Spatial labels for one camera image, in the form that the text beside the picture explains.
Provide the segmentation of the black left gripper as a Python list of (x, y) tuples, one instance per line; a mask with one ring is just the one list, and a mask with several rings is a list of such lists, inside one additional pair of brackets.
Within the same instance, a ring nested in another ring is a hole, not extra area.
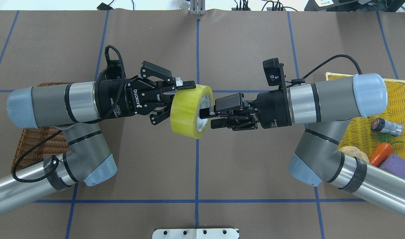
[(108, 79), (107, 75), (99, 75), (95, 83), (95, 103), (99, 116), (108, 114), (114, 104), (116, 107), (108, 116), (109, 119), (125, 118), (134, 115), (148, 115), (152, 125), (157, 125), (170, 117), (172, 100), (159, 101), (156, 92), (163, 87), (161, 81), (148, 78), (156, 77), (163, 80), (173, 90), (189, 90), (196, 88), (195, 81), (183, 81), (173, 77), (172, 72), (148, 61), (143, 61), (140, 76), (130, 79)]

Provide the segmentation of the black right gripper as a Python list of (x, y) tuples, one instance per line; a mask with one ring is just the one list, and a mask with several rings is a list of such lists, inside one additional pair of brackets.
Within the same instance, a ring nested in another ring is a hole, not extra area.
[(254, 130), (258, 129), (258, 125), (251, 114), (257, 109), (257, 118), (264, 129), (292, 125), (288, 100), (283, 90), (260, 93), (251, 106), (244, 99), (243, 93), (235, 93), (216, 99), (213, 106), (200, 109), (198, 116), (201, 119), (220, 118), (211, 120), (211, 129)]

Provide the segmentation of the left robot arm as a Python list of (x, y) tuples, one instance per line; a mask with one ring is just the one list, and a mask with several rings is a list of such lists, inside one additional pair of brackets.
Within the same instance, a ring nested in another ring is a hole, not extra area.
[(152, 124), (170, 116), (173, 94), (195, 89), (158, 65), (144, 61), (127, 79), (121, 60), (108, 59), (97, 81), (15, 90), (7, 99), (10, 120), (23, 129), (54, 126), (69, 151), (0, 179), (0, 216), (83, 181), (95, 186), (117, 173), (117, 166), (98, 122), (149, 115)]

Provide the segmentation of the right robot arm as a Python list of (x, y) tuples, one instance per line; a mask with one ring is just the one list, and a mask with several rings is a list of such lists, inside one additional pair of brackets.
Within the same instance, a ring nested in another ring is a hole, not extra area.
[(236, 130), (305, 124), (289, 163), (297, 180), (316, 187), (330, 183), (377, 206), (405, 216), (405, 180), (338, 150), (352, 118), (383, 113), (388, 95), (378, 74), (305, 84), (259, 93), (253, 101), (241, 93), (216, 99), (198, 110), (211, 128)]

